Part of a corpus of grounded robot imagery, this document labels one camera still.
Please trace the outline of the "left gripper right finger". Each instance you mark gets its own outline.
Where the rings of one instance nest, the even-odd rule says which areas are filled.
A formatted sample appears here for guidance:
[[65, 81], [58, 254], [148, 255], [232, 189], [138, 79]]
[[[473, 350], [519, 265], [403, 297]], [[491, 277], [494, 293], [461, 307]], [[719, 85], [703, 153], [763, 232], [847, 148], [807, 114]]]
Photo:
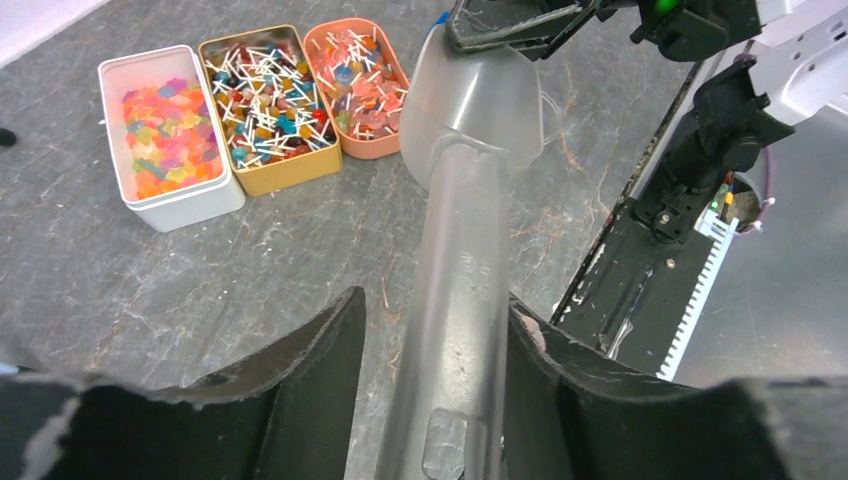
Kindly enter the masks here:
[[509, 303], [512, 479], [843, 479], [843, 377], [696, 389], [611, 360]]

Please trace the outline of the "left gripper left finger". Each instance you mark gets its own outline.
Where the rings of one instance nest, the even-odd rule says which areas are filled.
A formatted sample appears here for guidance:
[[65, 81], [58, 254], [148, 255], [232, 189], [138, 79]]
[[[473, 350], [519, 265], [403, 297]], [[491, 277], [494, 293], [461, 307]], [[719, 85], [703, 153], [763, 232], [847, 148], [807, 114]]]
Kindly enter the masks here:
[[351, 287], [312, 320], [187, 387], [94, 373], [1, 379], [5, 479], [340, 479], [366, 327]]

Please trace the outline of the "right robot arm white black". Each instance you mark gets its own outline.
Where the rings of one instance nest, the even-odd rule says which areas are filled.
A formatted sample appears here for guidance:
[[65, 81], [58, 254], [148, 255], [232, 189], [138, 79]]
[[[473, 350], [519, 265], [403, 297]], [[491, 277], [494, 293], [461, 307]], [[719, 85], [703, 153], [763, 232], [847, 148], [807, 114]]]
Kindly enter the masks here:
[[657, 244], [684, 243], [731, 173], [847, 91], [843, 1], [636, 1], [636, 44], [666, 59], [731, 55], [694, 93], [650, 179], [617, 222]]

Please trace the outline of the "clear plastic scoop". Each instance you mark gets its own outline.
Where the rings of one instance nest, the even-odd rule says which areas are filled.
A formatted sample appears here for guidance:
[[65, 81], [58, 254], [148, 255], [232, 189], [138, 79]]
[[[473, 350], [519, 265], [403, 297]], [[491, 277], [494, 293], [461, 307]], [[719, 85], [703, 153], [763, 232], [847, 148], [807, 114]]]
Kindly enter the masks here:
[[429, 31], [399, 125], [400, 152], [428, 191], [421, 256], [380, 479], [437, 479], [450, 425], [462, 473], [495, 479], [506, 385], [510, 182], [544, 148], [534, 63], [500, 46], [462, 53]]

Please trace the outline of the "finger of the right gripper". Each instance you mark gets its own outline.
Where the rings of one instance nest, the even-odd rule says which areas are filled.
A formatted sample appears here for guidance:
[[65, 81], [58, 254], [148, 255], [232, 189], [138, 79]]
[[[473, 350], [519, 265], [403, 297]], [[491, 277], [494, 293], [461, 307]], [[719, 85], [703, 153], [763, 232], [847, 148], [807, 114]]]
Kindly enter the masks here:
[[446, 30], [459, 52], [508, 46], [535, 61], [552, 55], [596, 11], [595, 1], [457, 1]]

